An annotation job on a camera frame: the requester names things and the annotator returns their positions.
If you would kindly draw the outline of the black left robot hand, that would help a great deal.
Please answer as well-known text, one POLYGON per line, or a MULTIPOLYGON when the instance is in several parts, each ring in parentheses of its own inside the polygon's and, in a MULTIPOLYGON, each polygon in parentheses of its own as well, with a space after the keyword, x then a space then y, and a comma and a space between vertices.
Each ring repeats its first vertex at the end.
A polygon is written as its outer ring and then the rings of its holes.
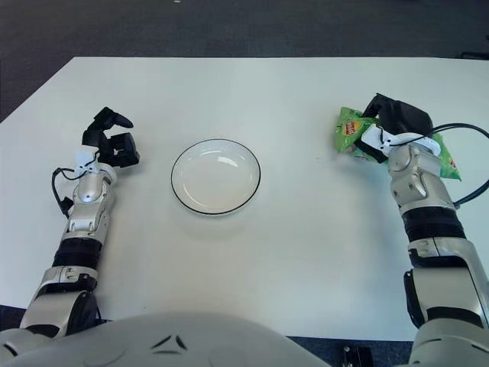
POLYGON ((139 163, 140 155, 131 133, 106 136, 105 132, 115 125, 134 127, 129 119, 109 107, 104 107, 93 118, 83 132, 82 147, 76 152, 76 177, 102 174, 113 181, 116 178, 115 167, 129 167, 139 163))

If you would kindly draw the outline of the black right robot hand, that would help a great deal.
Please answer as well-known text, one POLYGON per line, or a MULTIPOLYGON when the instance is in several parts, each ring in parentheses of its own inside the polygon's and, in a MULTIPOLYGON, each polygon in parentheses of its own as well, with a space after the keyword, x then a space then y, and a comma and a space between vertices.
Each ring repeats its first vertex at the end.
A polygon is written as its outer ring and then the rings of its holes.
POLYGON ((433 138, 432 119, 415 106, 378 93, 362 116, 377 121, 360 134, 355 147, 378 163, 384 163, 395 150, 407 145, 417 145, 436 157, 442 151, 433 138))

